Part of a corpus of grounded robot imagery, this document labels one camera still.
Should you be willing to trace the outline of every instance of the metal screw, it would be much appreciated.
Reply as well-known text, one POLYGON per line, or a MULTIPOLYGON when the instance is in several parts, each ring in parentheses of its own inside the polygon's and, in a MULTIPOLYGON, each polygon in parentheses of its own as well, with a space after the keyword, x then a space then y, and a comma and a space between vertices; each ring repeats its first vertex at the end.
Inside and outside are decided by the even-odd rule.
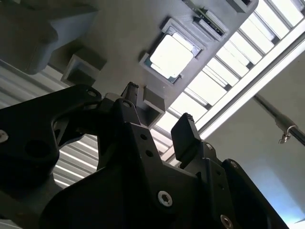
POLYGON ((95 92, 93 92, 93 91, 87 91, 87 92, 88 92, 89 95, 91 95, 91 96, 93 96, 93 97, 96 97, 96 96, 97 96, 97 94, 96 94, 95 92))
POLYGON ((234 168, 238 168, 237 164, 236 164, 234 161, 231 161, 231 165, 232 165, 234 168))
POLYGON ((209 149, 213 149, 213 146, 211 146, 209 143, 205 144, 209 149))
POLYGON ((233 223, 230 221, 230 219, 227 216, 221 215, 220 220, 226 229, 233 229, 233 223))
POLYGON ((158 193, 158 200, 160 204, 162 204, 165 207, 170 207, 171 205, 173 205, 173 199, 171 195, 165 191, 160 191, 158 193))
POLYGON ((4 130, 0 130, 0 143, 6 142, 9 136, 4 130))

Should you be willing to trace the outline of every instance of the metal rod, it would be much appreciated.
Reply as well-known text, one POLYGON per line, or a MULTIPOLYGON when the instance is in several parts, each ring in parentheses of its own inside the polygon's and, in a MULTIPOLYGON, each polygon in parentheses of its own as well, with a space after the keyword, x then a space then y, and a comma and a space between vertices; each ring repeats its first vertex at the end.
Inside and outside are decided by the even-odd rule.
POLYGON ((305 134, 290 118, 282 114, 259 94, 254 96, 254 100, 260 104, 260 106, 264 108, 272 118, 274 118, 276 125, 283 130, 284 133, 279 143, 283 144, 289 140, 290 136, 294 136, 302 145, 305 146, 305 134))

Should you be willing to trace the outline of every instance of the metal clamp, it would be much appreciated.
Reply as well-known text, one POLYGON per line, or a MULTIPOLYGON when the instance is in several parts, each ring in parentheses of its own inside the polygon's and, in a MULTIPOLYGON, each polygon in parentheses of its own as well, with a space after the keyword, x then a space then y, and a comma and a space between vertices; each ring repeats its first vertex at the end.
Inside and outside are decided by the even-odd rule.
POLYGON ((279 144, 284 144, 290 139, 290 137, 291 137, 290 130, 293 127, 296 127, 296 125, 292 125, 287 130, 284 131, 282 138, 278 142, 279 144))

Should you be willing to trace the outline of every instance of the gray wall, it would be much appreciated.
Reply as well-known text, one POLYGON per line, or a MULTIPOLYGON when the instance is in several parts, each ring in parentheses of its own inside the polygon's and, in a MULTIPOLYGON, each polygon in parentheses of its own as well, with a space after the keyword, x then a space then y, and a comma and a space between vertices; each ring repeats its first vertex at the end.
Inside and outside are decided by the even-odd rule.
MULTIPOLYGON (((305 131, 305 53, 260 91, 305 131)), ((305 147, 294 138, 279 145, 282 131, 253 99, 207 141, 219 159, 236 160, 287 224, 305 218, 305 147)))

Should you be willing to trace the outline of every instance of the white light panel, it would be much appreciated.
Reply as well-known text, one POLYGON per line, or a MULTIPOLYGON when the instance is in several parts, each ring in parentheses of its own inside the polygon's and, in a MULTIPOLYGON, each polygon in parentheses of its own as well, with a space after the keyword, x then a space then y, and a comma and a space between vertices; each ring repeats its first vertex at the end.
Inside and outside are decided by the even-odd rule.
POLYGON ((224 47, 222 47, 216 55, 241 77, 246 75, 249 71, 245 65, 240 63, 238 59, 228 52, 224 47))
POLYGON ((158 131, 151 129, 152 137, 164 143, 167 146, 171 146, 173 144, 172 140, 165 137, 163 134, 160 134, 158 131))
POLYGON ((296 26, 302 20, 303 15, 290 0, 272 0, 272 2, 292 26, 296 26))
POLYGON ((234 33, 229 40, 239 49, 253 64, 257 64, 262 56, 239 33, 234 33))
POLYGON ((247 64, 250 62, 244 54, 242 54, 231 41, 228 41, 223 46, 224 49, 226 49, 234 58, 236 58, 243 66, 247 66, 247 64))
POLYGON ((272 39, 275 38, 275 34, 262 22, 261 19, 258 18, 255 13, 251 14, 248 20, 250 20, 268 40, 272 41, 272 39))
POLYGON ((196 92, 210 105, 214 105, 221 97, 226 94, 226 90, 224 88, 222 88, 202 71, 189 84, 188 88, 196 92))
POLYGON ((185 93, 181 93, 181 95, 178 96, 178 98, 171 105, 171 108, 176 110, 180 115, 183 115, 184 113, 191 114, 195 122, 199 120, 199 118, 201 118, 205 112, 207 112, 203 106, 185 93))
POLYGON ((165 112, 163 117, 157 122, 156 125, 165 130, 166 132, 171 133, 171 130, 177 121, 178 119, 175 116, 171 115, 168 112, 165 112))
POLYGON ((207 63, 207 66, 211 68, 216 74, 221 76, 231 86, 234 86, 238 82, 238 78, 215 58, 212 58, 210 62, 207 63))
POLYGON ((277 34, 279 38, 285 37, 289 29, 279 19, 279 17, 272 11, 264 0, 258 1, 258 6, 255 10, 267 25, 277 34))
POLYGON ((221 78, 217 73, 215 73, 212 69, 210 69, 208 66, 205 66, 202 70, 205 74, 211 77, 216 83, 218 83, 222 87, 226 87, 228 83, 221 78))
POLYGON ((158 141, 155 140, 155 139, 154 139, 153 141, 154 141, 154 143, 155 143, 157 149, 158 149, 160 152, 164 153, 166 150, 168 150, 168 146, 166 146, 166 145, 164 145, 164 144, 158 142, 158 141))
POLYGON ((167 34, 151 55, 150 60, 151 67, 169 79, 178 77, 192 58, 193 53, 190 50, 167 34))
POLYGON ((264 52, 273 48, 273 43, 250 21, 246 20, 240 29, 264 52))

